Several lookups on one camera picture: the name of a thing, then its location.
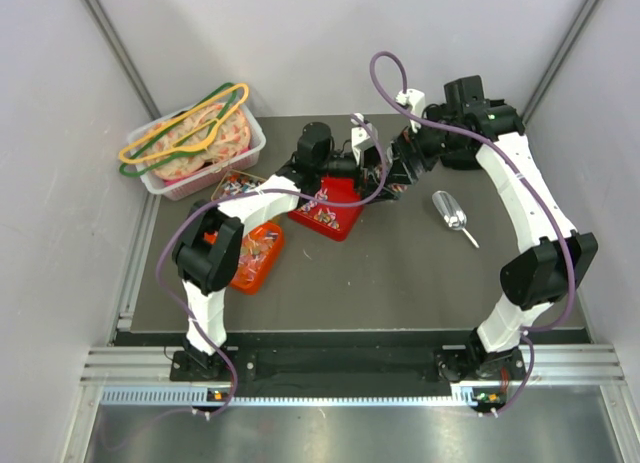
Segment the red candy tray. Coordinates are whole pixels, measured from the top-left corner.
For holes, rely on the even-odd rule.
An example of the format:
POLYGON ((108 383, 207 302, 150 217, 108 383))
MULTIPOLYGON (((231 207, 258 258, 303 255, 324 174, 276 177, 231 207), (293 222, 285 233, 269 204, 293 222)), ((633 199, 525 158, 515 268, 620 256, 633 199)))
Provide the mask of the red candy tray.
MULTIPOLYGON (((320 190, 316 193, 315 198, 322 201, 334 201, 340 203, 354 203, 360 200, 360 195, 353 189, 351 181, 341 178, 324 177, 320 190)), ((335 207, 320 203, 322 206, 328 207, 337 213, 337 219, 340 223, 340 229, 334 230, 312 221, 299 214, 296 209, 288 213, 291 220, 305 226, 323 236, 334 241, 344 241, 350 234, 354 224, 362 213, 363 206, 335 207)))

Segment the silver metal scoop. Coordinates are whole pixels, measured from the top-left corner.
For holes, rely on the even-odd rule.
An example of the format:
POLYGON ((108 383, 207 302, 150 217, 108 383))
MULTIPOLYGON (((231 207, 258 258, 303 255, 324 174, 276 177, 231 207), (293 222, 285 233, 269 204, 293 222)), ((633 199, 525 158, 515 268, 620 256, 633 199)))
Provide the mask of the silver metal scoop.
POLYGON ((432 202, 449 229, 462 232, 476 249, 480 248, 477 240, 466 228, 466 213, 450 193, 443 190, 436 191, 432 195, 432 202))

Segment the clear glass jar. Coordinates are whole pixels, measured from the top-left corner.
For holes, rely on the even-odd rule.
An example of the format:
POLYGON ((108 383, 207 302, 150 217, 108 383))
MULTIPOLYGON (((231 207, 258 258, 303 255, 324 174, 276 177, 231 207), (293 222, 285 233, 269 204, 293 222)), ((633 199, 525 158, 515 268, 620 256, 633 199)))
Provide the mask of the clear glass jar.
POLYGON ((377 191, 375 201, 399 200, 407 188, 406 185, 396 182, 389 171, 384 172, 381 164, 368 171, 367 182, 372 192, 377 191))

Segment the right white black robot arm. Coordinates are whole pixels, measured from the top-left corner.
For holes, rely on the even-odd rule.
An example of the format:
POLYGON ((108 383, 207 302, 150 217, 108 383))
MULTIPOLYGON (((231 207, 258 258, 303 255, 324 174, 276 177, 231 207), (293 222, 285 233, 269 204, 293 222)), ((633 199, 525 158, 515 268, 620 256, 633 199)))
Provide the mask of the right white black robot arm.
POLYGON ((394 151, 411 179, 436 161, 483 169, 513 225, 519 253, 500 271, 500 299, 472 331, 463 355, 438 363, 451 381, 487 379, 514 360, 521 338, 536 331, 535 320, 559 300, 566 307, 558 320, 566 320, 598 243, 558 208, 514 107, 486 98, 478 75, 449 82, 444 90, 442 104, 427 104, 422 92, 408 86, 393 97, 410 121, 394 151))

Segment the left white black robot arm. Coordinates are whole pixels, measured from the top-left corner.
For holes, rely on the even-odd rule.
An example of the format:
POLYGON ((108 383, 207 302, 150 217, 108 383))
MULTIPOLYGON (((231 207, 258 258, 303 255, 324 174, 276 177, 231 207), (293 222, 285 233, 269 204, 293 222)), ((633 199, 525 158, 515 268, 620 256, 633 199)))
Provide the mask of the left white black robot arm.
POLYGON ((309 123, 276 173, 252 191, 195 204, 172 237, 163 255, 176 265, 186 291, 176 300, 189 321, 184 351, 203 378, 216 379, 226 370, 224 297, 243 238, 272 218, 315 201, 325 178, 352 183, 360 196, 353 207, 373 202, 382 192, 390 163, 377 130, 361 116, 352 121, 350 153, 335 152, 328 125, 309 123))

